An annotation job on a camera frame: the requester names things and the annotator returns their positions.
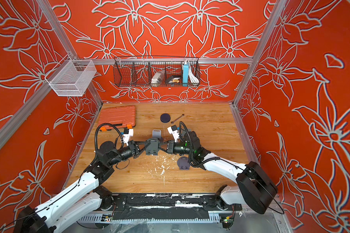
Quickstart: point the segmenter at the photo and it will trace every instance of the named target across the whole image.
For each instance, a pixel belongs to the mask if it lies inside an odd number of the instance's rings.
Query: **black wire basket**
[[[114,58],[114,83],[117,86],[198,86],[200,84],[200,66],[195,57],[169,57],[169,56],[145,56],[144,57],[115,57]],[[197,83],[182,82],[182,62],[189,62],[192,74],[198,79]],[[155,73],[164,71],[161,83],[151,83]],[[178,83],[166,83],[172,76],[179,76]]]

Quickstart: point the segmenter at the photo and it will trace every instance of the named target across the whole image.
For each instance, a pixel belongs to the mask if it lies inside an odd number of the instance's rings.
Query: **aluminum frame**
[[[62,46],[66,50],[71,60],[79,60],[78,54],[76,53],[73,45],[71,44],[68,36],[61,23],[58,21],[56,14],[54,13],[51,5],[48,0],[37,0],[39,7],[45,17],[47,18],[49,24],[52,26],[54,32],[56,33],[58,39],[60,40]]]
[[[92,96],[95,98],[98,104],[98,107],[101,108],[101,106],[103,105],[103,101],[100,95],[98,94],[96,87],[93,85],[92,82],[88,85],[88,90],[91,92]]]
[[[286,214],[279,214],[274,212],[275,221],[280,233],[293,233],[289,220]]]
[[[95,124],[95,122],[96,122],[98,116],[100,115],[101,107],[102,107],[102,104],[99,106],[99,108],[98,108],[98,110],[97,110],[95,116],[94,116],[93,119],[92,119],[91,126],[89,127],[89,129],[88,129],[88,131],[87,131],[87,133],[86,133],[86,135],[85,135],[85,137],[84,137],[84,140],[83,140],[83,142],[82,142],[82,145],[81,145],[81,147],[79,148],[78,153],[76,154],[74,164],[73,164],[73,166],[71,167],[70,172],[69,172],[69,174],[67,175],[67,178],[66,178],[66,180],[65,180],[65,183],[63,184],[61,190],[64,190],[64,189],[67,187],[67,184],[68,184],[68,182],[69,182],[69,180],[70,180],[70,176],[71,176],[71,174],[73,173],[73,170],[74,170],[74,168],[75,168],[75,166],[76,166],[76,162],[78,161],[79,156],[81,155],[81,153],[82,153],[82,151],[83,151],[84,145],[86,144],[86,142],[87,142],[87,140],[88,140],[88,137],[89,137],[89,135],[90,135],[90,133],[91,133],[91,131],[92,131],[92,129],[93,129],[93,126],[94,126],[94,124]]]
[[[80,65],[86,65],[91,59],[78,60]],[[178,62],[184,61],[184,58],[117,58],[117,62]],[[92,59],[95,65],[114,65],[114,59]],[[199,64],[250,64],[253,58],[251,57],[237,57],[237,58],[198,58]]]
[[[240,139],[241,139],[241,142],[243,143],[248,160],[259,164],[257,156],[255,155],[254,148],[250,143],[249,136],[246,132],[245,126],[243,124],[243,120],[241,118],[240,113],[237,110],[237,107],[233,106],[232,104],[230,104],[229,106],[231,108],[233,119],[235,120],[237,131],[238,131],[238,134],[240,135]]]
[[[58,72],[65,66],[62,63],[49,77],[53,79]],[[40,102],[48,95],[52,88],[47,82],[44,82],[42,86],[26,101],[22,107],[10,118],[10,120],[0,129],[0,149],[5,143],[13,136],[27,117],[33,112],[33,110],[40,104]]]
[[[243,95],[244,89],[247,86],[249,79],[251,78],[255,68],[258,65],[259,59],[262,56],[263,50],[266,47],[268,39],[270,38],[270,36],[275,28],[276,22],[279,19],[280,14],[283,11],[286,2],[287,2],[287,0],[277,0],[276,1],[275,7],[274,7],[270,17],[268,18],[265,29],[263,30],[262,37],[258,42],[256,50],[254,51],[252,63],[249,65],[249,67],[248,67],[248,69],[243,77],[243,80],[240,83],[240,87],[238,88],[238,90],[236,92],[235,98],[233,99],[234,106],[237,105],[238,100]]]

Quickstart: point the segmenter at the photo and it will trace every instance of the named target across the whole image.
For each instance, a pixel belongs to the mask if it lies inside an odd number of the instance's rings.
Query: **black round lid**
[[[169,122],[170,119],[171,119],[171,117],[170,117],[170,115],[168,113],[164,113],[164,114],[161,115],[161,121],[163,123]]]

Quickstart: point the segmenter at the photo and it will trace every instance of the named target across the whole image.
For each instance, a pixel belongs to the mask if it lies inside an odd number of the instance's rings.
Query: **white wire basket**
[[[89,83],[96,74],[96,68],[91,60],[87,66],[75,66],[70,60],[61,71],[49,81],[49,85],[58,96],[83,96]]]

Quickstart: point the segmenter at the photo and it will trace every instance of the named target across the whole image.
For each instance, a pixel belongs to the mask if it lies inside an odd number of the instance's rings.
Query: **orange toolbox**
[[[101,110],[98,124],[110,123],[117,128],[135,127],[136,110],[135,106],[114,107]],[[112,130],[112,127],[106,125],[100,128],[100,131]]]

